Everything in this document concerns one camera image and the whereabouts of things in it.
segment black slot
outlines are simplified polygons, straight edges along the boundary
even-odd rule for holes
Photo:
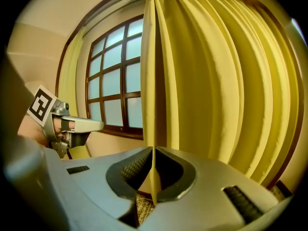
[[[156,147],[155,168],[162,189],[157,194],[159,203],[178,200],[188,192],[196,179],[196,170],[192,164],[162,147]]]
[[[67,168],[66,170],[71,175],[71,174],[79,173],[79,172],[82,172],[88,169],[90,168],[84,165],[84,166],[78,166],[78,167],[70,167],[70,168]]]
[[[241,214],[246,224],[263,215],[263,212],[237,186],[226,187],[223,191]]]
[[[152,148],[112,164],[106,172],[111,189],[122,198],[135,200],[136,192],[152,167]]]
[[[126,213],[125,215],[121,216],[119,218],[119,220],[126,223],[127,225],[134,227],[134,228],[137,228],[139,226],[136,201],[131,206],[129,212]]]

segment robotic arm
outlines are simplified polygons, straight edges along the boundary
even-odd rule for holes
[[[85,145],[89,134],[103,129],[102,121],[84,119],[70,116],[69,104],[60,101],[43,86],[36,92],[35,100],[28,109],[32,116],[41,126],[46,139],[51,143],[60,158],[63,158],[70,148]],[[63,137],[56,135],[53,119],[61,119],[61,133]],[[75,123],[74,128],[69,127],[69,122]]]

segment frosted glass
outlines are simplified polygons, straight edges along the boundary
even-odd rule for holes
[[[95,79],[89,82],[89,99],[98,98],[100,96],[100,78],[96,77]]]
[[[140,91],[140,63],[126,67],[126,92]]]
[[[133,36],[137,33],[141,33],[142,26],[143,26],[143,19],[130,23],[128,27],[128,36]]]
[[[121,100],[105,101],[106,124],[114,126],[123,126]]]
[[[106,51],[104,55],[103,69],[107,69],[113,65],[119,64],[121,62],[121,52],[121,44],[110,49],[109,51]]]
[[[95,56],[96,54],[100,53],[103,50],[104,43],[105,43],[105,39],[103,38],[93,47],[92,56]]]
[[[141,37],[134,38],[127,42],[126,60],[140,56],[141,52]]]
[[[103,75],[102,92],[103,96],[120,93],[120,69]]]
[[[141,98],[128,98],[128,125],[131,128],[142,128]]]
[[[100,71],[101,60],[102,60],[102,56],[99,56],[91,62],[89,76],[95,75],[96,73]]]
[[[102,121],[100,102],[90,103],[90,114],[92,120]]]
[[[106,48],[109,47],[110,45],[113,45],[117,42],[119,42],[120,40],[123,39],[123,35],[124,35],[124,27],[121,27],[120,29],[114,31],[113,33],[109,34],[108,36],[108,40],[106,43]]]

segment window sill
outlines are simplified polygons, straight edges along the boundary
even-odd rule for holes
[[[131,133],[125,133],[125,132],[119,132],[119,131],[110,131],[103,129],[100,131],[101,133],[106,133],[109,135],[119,136],[123,138],[129,138],[129,139],[135,139],[135,140],[143,140],[143,135],[141,134],[131,134]]]

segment yellow curtain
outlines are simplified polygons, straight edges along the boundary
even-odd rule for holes
[[[76,68],[84,31],[84,28],[82,28],[69,44],[64,56],[59,79],[58,98],[63,102],[69,103],[69,112],[72,116],[78,116],[76,103]],[[70,154],[73,159],[90,157],[86,146],[74,147],[70,149]]]
[[[146,145],[220,160],[267,186],[298,115],[297,65],[271,17],[244,0],[147,0],[143,30]]]

